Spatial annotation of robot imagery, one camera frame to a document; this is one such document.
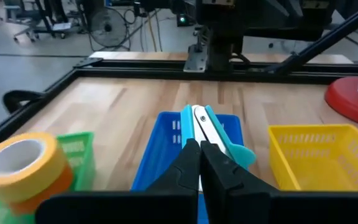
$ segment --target wooden table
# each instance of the wooden table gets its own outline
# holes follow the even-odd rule
[[[186,54],[96,52],[92,57],[184,60]],[[287,56],[246,57],[280,62]],[[312,62],[352,63],[342,55],[320,55]],[[159,112],[211,105],[216,113],[240,117],[244,142],[258,156],[250,171],[276,185],[269,165],[269,125],[354,124],[326,104],[325,90],[324,85],[78,78],[17,133],[93,131],[94,189],[129,190]]]

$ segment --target floor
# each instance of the floor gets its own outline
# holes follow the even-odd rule
[[[63,2],[67,11],[73,9],[73,5],[69,4],[67,0],[63,0]],[[120,13],[123,13],[124,10],[125,8],[122,7],[118,9]],[[4,16],[1,1],[0,16]],[[157,17],[152,18],[152,29],[158,50],[160,50],[160,46],[156,18],[160,24],[161,48],[164,52],[186,52],[188,46],[195,43],[195,37],[192,35],[194,27],[177,27],[173,14],[169,10],[161,10],[157,13]],[[133,17],[128,15],[127,19],[132,21]],[[342,21],[340,15],[335,13],[334,22]],[[129,27],[129,33],[137,30],[130,39],[131,51],[154,51],[149,26],[146,25],[142,29],[138,29],[144,22],[145,20],[138,19]],[[88,36],[77,33],[68,35],[66,39],[53,39],[47,34],[40,34],[40,40],[34,43],[22,35],[19,37],[19,44],[17,44],[13,41],[12,35],[21,29],[23,29],[22,26],[0,21],[0,122],[8,116],[1,104],[1,97],[5,92],[14,89],[42,91],[68,72],[74,64],[93,52]],[[358,42],[358,34],[354,33],[349,37]],[[283,45],[277,42],[274,48],[269,49],[268,45],[272,41],[275,40],[245,37],[243,52],[288,54],[291,51],[299,52],[307,46],[306,42],[288,40]],[[97,50],[101,46],[93,42],[93,48]],[[325,53],[343,54],[358,62],[358,46],[349,40],[340,41]]]

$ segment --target blue plastic basket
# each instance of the blue plastic basket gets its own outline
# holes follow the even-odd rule
[[[226,134],[234,144],[244,145],[240,120],[234,115],[217,114]],[[180,113],[161,112],[155,122],[132,190],[145,190],[168,168],[181,151]],[[204,195],[198,197],[198,223],[208,223]]]

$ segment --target red round object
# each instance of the red round object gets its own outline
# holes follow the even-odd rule
[[[335,111],[358,122],[358,77],[340,78],[330,84],[325,100]]]

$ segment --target fan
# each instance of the fan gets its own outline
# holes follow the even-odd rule
[[[104,7],[90,17],[89,33],[103,47],[115,47],[127,37],[128,27],[119,12]]]

